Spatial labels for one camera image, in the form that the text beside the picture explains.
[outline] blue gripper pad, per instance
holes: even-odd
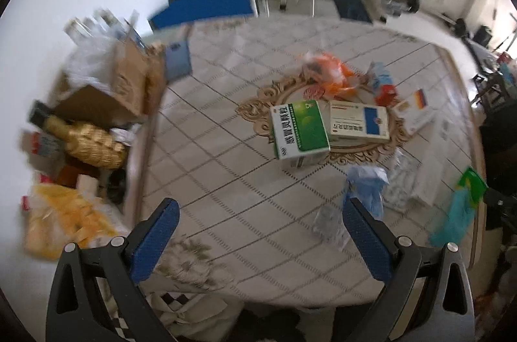
[[[387,284],[393,275],[391,256],[347,196],[343,200],[343,223],[372,276]]]
[[[166,207],[160,213],[142,242],[133,252],[129,276],[135,284],[149,278],[156,263],[179,224],[179,205],[173,199],[165,199]]]

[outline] green label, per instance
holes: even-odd
[[[289,111],[300,151],[312,151],[328,146],[325,126],[315,100],[289,104]]]

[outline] blue plastic package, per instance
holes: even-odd
[[[382,220],[384,210],[381,193],[388,184],[386,170],[377,166],[351,166],[346,177],[348,191],[345,200],[359,199],[375,219]]]
[[[443,247],[447,243],[459,244],[470,223],[474,220],[476,210],[469,203],[470,190],[462,187],[454,192],[447,220],[429,237],[434,247]]]

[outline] bottle cap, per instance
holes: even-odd
[[[40,100],[34,101],[34,105],[29,114],[29,122],[33,125],[43,129],[45,121],[51,116],[52,110]]]

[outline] green and white medicine box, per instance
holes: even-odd
[[[271,107],[275,154],[283,167],[301,168],[330,153],[327,132],[316,100]]]

